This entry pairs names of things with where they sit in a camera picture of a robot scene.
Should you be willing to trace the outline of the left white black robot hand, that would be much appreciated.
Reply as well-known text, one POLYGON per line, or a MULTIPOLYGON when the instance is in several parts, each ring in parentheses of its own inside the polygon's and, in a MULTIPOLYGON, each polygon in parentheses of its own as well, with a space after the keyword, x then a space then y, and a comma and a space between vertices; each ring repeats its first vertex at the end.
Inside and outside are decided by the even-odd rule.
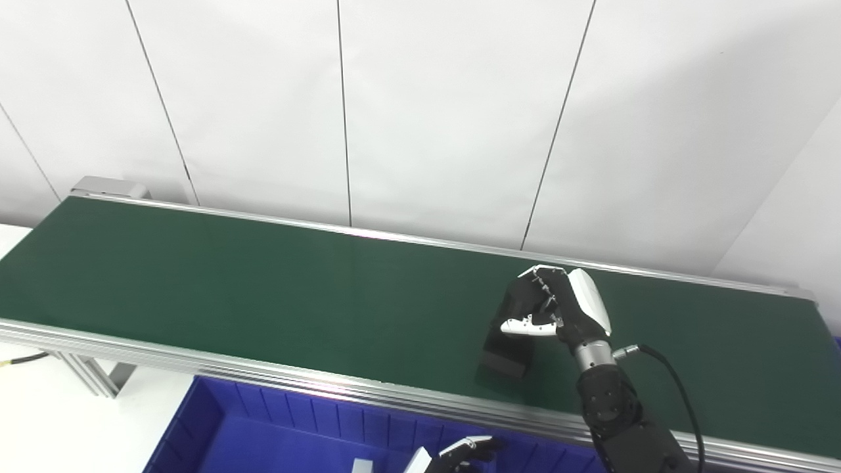
POLYGON ((472 462, 489 463, 504 446, 502 438, 482 435, 461 438, 436 455, 420 447, 403 472, 480 472, 472 462))

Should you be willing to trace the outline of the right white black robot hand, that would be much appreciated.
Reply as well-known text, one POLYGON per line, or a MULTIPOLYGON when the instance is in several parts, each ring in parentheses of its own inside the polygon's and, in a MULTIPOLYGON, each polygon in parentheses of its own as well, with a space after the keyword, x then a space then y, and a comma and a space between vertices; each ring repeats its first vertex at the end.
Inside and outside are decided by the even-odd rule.
POLYGON ((509 336, 556 336, 571 351, 612 335, 594 279, 581 267, 535 265, 507 288, 499 330, 509 336))

